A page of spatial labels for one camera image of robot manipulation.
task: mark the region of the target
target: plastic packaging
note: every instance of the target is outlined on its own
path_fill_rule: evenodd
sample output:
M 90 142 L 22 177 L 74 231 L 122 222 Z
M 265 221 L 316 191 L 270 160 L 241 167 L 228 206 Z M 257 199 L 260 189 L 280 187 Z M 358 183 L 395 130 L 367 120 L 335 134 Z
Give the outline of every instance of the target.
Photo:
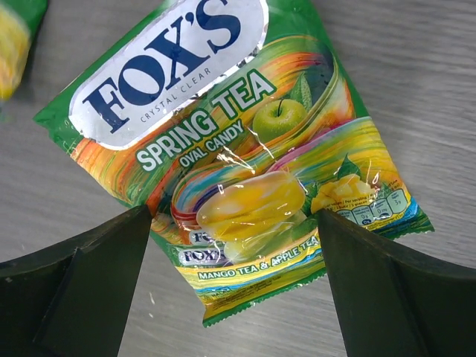
M 433 230 L 309 0 L 166 1 L 35 121 L 149 205 L 205 326 L 324 274 L 321 208 L 390 238 Z
M 19 86 L 48 0 L 0 0 L 0 103 Z

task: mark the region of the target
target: candy package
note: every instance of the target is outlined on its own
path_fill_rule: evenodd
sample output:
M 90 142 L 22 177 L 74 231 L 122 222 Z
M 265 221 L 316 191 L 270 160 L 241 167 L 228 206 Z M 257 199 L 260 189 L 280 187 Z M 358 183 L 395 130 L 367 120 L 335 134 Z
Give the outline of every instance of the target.
M 22 80 L 31 42 L 48 0 L 0 0 L 0 103 Z
M 433 230 L 309 0 L 164 1 L 35 121 L 148 204 L 205 326 L 324 274 L 322 208 L 389 238 Z

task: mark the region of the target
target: partially visible candy bag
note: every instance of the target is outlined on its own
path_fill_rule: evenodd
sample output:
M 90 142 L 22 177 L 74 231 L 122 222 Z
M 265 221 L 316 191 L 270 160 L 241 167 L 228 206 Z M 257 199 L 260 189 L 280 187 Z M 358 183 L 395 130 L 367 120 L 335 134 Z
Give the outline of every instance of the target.
M 324 273 L 322 208 L 390 238 L 433 230 L 309 0 L 165 1 L 35 121 L 149 205 L 205 326 Z
M 0 0 L 0 103 L 9 99 L 23 71 L 48 0 Z

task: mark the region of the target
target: gray wooden surface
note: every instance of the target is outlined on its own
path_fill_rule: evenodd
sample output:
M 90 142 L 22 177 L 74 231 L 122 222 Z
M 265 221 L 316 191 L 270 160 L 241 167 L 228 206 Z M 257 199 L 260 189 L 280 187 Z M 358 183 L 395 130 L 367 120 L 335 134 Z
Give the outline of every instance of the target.
M 51 0 L 33 71 L 0 123 L 0 260 L 123 208 L 31 118 L 160 0 Z M 400 242 L 476 268 L 476 2 L 315 0 L 394 161 L 437 229 Z M 214 327 L 150 243 L 120 356 L 345 356 L 326 278 Z

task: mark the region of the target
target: green leaf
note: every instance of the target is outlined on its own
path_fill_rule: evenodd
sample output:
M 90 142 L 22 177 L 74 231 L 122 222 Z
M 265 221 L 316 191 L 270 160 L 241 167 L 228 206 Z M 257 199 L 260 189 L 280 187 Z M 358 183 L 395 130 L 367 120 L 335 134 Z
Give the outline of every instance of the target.
M 350 159 L 348 155 L 345 155 L 345 159 L 342 162 L 341 168 L 337 172 L 337 179 L 340 180 L 343 177 L 347 175 L 352 175 L 355 173 L 362 179 L 362 174 L 360 172 L 360 169 L 358 168 L 357 165 L 355 165 Z
M 386 184 L 382 184 L 377 194 L 377 199 L 386 199 L 392 192 L 393 191 Z
M 311 88 L 306 80 L 306 74 L 302 72 L 296 81 L 294 88 L 289 93 L 289 97 L 301 103 L 306 111 L 312 108 L 312 93 Z
M 311 184 L 304 186 L 304 188 L 306 188 L 307 193 L 302 211 L 306 216 L 310 216 L 312 200 L 318 195 L 319 184 L 317 182 L 312 182 Z

